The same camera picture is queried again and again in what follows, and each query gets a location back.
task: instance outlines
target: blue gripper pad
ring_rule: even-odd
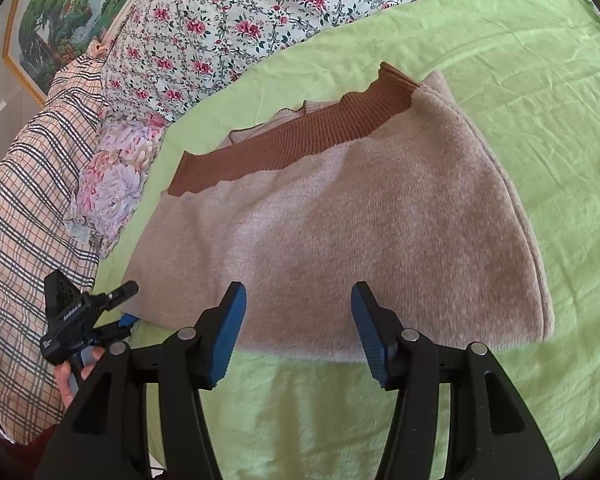
[[[357,285],[351,289],[351,312],[358,328],[360,341],[365,349],[366,362],[369,364],[371,376],[384,388],[388,379],[387,349]]]
[[[226,374],[246,309],[247,289],[240,284],[235,291],[229,311],[222,320],[211,352],[211,366],[207,378],[212,387],[215,387]]]

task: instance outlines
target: brown ribbed waistband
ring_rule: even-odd
[[[388,63],[364,92],[206,155],[182,156],[168,193],[182,196],[265,170],[281,170],[307,155],[361,139],[411,106],[418,84]]]

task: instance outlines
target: person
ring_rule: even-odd
[[[81,375],[84,380],[89,377],[97,361],[102,358],[106,350],[104,348],[94,348],[91,352],[95,362],[83,368]],[[69,362],[56,366],[54,377],[56,386],[60,391],[62,404],[67,410],[75,398],[69,384],[71,377]],[[38,465],[55,430],[56,426],[48,428],[36,440],[26,446],[13,444],[0,437],[0,480],[34,480]],[[158,480],[168,480],[167,473],[163,473],[156,478]]]

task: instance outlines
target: human hand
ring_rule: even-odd
[[[101,359],[106,350],[101,347],[96,347],[91,349],[91,354],[93,358],[96,359],[96,362],[90,366],[85,366],[82,369],[81,376],[84,380],[89,377],[89,374],[95,368],[96,363]],[[58,390],[60,390],[60,397],[62,398],[62,403],[64,404],[64,408],[68,409],[69,405],[74,400],[74,394],[71,393],[71,387],[69,386],[69,378],[71,377],[71,365],[69,361],[65,361],[61,365],[58,365],[54,368],[54,375],[56,377],[56,385],[58,386]]]

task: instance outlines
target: plaid fabric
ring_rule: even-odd
[[[97,252],[71,239],[62,216],[96,148],[105,51],[92,43],[56,75],[44,110],[0,163],[0,430],[22,444],[62,415],[52,368],[38,349],[44,277],[61,269],[84,290],[98,265]]]

